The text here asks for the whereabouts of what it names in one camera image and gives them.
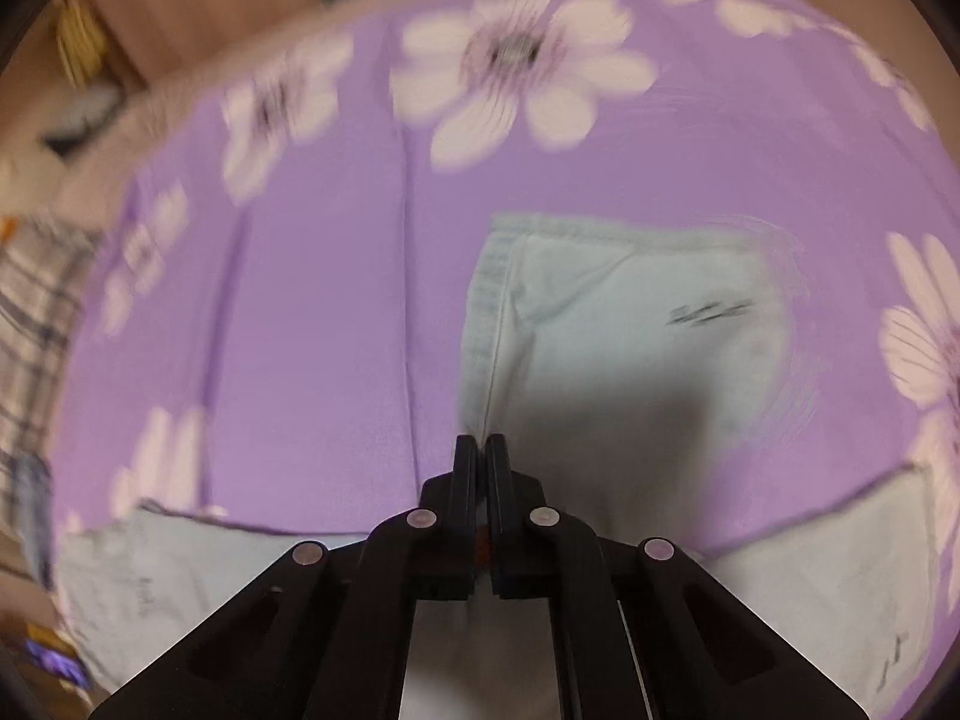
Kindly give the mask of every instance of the checkered cloth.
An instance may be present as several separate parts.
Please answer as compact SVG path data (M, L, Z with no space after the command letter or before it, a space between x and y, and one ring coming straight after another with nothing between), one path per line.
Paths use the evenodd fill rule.
M94 237L51 218L21 221L0 248L0 527L13 531L13 458L43 456Z

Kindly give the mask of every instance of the purple object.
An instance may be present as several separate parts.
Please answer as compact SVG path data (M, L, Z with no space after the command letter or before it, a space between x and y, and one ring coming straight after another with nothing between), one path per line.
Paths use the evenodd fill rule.
M491 215L511 211L734 223L789 256L793 407L714 464L693 535L754 538L901 466L920 417L949 412L877 340L892 307L937 313L904 263L930 234L960 256L957 199L909 84L803 1L364 18L210 95L138 173L73 352L56 522L153 497L352 533L413 507L449 468L467 285ZM897 241L915 248L898 260ZM939 343L926 352L952 370ZM944 591L900 709L956 635L947 608Z

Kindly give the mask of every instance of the screw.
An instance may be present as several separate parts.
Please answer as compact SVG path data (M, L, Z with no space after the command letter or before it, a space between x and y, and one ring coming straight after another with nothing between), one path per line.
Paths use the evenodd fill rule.
M551 509L549 506L541 506L539 509L530 512L530 521L534 525L541 526L541 528L552 528L560 522L560 512Z
M673 557L673 544L665 538L651 538L643 546L643 551L654 560L670 560Z
M300 565L314 565L323 557L323 547L315 541L304 541L294 548L294 560Z
M407 514L407 525L411 528L431 528L437 521L437 516L430 509L414 509Z

